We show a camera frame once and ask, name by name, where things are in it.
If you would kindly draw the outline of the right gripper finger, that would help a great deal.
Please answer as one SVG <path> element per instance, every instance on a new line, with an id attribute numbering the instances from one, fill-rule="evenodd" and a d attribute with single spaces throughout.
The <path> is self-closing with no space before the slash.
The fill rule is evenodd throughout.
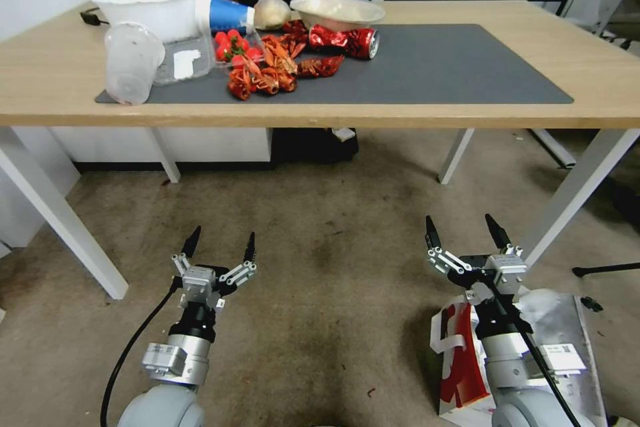
<path id="1" fill-rule="evenodd" d="M 448 275 L 454 272 L 463 275 L 470 272 L 470 265 L 461 258 L 444 250 L 431 216 L 425 216 L 425 242 L 427 245 L 427 260 L 439 272 Z"/>
<path id="2" fill-rule="evenodd" d="M 498 249 L 497 254 L 487 258 L 488 263 L 523 263 L 523 250 L 511 243 L 506 230 L 499 225 L 492 215 L 487 214 L 487 227 L 491 238 Z"/>

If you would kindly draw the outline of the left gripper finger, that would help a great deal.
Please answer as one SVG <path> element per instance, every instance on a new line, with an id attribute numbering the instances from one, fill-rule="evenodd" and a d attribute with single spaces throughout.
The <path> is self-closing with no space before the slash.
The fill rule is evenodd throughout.
<path id="1" fill-rule="evenodd" d="M 178 254 L 173 254 L 171 260 L 174 263 L 180 276 L 183 276 L 185 272 L 191 267 L 190 260 L 192 259 L 199 239 L 201 236 L 201 226 L 197 226 L 192 234 L 184 241 L 181 251 Z"/>
<path id="2" fill-rule="evenodd" d="M 243 260 L 236 267 L 219 277 L 219 283 L 228 287 L 239 288 L 257 273 L 255 232 L 251 232 Z"/>

